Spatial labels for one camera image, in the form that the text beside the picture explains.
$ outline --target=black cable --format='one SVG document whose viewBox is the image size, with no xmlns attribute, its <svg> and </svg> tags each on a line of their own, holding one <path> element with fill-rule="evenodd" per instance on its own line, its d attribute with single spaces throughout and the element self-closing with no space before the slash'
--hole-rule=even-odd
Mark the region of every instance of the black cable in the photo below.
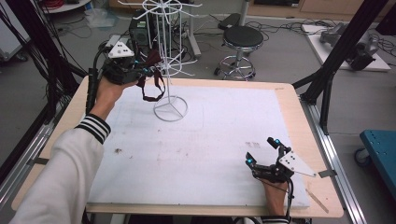
<svg viewBox="0 0 396 224">
<path fill-rule="evenodd" d="M 97 93 L 97 90 L 99 87 L 99 80 L 100 80 L 100 77 L 98 76 L 98 70 L 96 68 L 96 65 L 97 65 L 99 56 L 102 54 L 102 52 L 105 49 L 106 49 L 106 47 L 99 49 L 95 55 L 95 58 L 93 59 L 93 67 L 92 67 L 91 73 L 88 77 L 87 103 L 86 103 L 86 107 L 85 107 L 86 114 L 89 114 L 90 111 L 93 109 L 93 106 L 95 105 L 96 93 Z"/>
<path fill-rule="evenodd" d="M 58 22 L 59 24 L 62 25 L 69 25 L 69 24 L 73 24 L 73 23 L 78 23 L 79 21 L 83 21 L 85 18 L 82 17 L 81 19 L 79 19 L 78 21 L 70 21 L 70 22 Z"/>
</svg>

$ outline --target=white plastic part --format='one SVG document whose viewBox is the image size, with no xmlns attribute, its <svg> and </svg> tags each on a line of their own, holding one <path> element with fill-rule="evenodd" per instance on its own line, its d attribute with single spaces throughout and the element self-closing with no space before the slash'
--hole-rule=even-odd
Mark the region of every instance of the white plastic part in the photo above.
<svg viewBox="0 0 396 224">
<path fill-rule="evenodd" d="M 288 152 L 279 162 L 293 172 L 313 177 L 317 175 L 294 151 Z"/>
<path fill-rule="evenodd" d="M 108 53 L 109 58 L 133 57 L 134 52 L 131 51 L 124 43 L 118 41 L 114 48 Z"/>
</svg>

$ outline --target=wrist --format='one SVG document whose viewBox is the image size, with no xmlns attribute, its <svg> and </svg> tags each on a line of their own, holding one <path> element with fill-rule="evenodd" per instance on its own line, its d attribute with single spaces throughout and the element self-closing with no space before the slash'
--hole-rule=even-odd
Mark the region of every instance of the wrist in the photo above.
<svg viewBox="0 0 396 224">
<path fill-rule="evenodd" d="M 102 120 L 106 120 L 108 114 L 114 107 L 114 103 L 96 103 L 90 114 L 94 114 L 95 116 L 101 118 Z"/>
</svg>

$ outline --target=black metal frame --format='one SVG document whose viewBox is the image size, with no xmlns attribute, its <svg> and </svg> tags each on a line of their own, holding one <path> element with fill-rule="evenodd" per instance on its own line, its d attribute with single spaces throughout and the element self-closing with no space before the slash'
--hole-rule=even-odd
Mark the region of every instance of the black metal frame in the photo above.
<svg viewBox="0 0 396 224">
<path fill-rule="evenodd" d="M 306 101 L 310 105 L 315 105 L 318 97 L 323 92 L 319 124 L 326 135 L 329 134 L 327 125 L 330 97 L 332 94 L 332 80 L 349 52 L 355 48 L 358 41 L 387 2 L 388 0 L 364 0 L 319 70 L 292 84 L 294 89 L 298 89 L 311 82 L 308 90 L 301 94 L 301 100 Z"/>
</svg>

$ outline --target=white paper sheet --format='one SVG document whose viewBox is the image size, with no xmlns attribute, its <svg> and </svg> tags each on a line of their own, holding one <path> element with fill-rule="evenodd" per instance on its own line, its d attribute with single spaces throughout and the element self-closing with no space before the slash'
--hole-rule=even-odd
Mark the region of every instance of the white paper sheet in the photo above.
<svg viewBox="0 0 396 224">
<path fill-rule="evenodd" d="M 141 90 L 124 92 L 107 122 L 112 128 L 90 203 L 264 205 L 262 183 L 245 165 L 250 152 L 276 162 L 271 136 L 290 146 L 274 91 L 171 86 L 188 103 L 182 120 L 166 122 Z M 148 95 L 158 92 L 146 87 Z M 293 206 L 309 206 L 294 175 Z"/>
</svg>

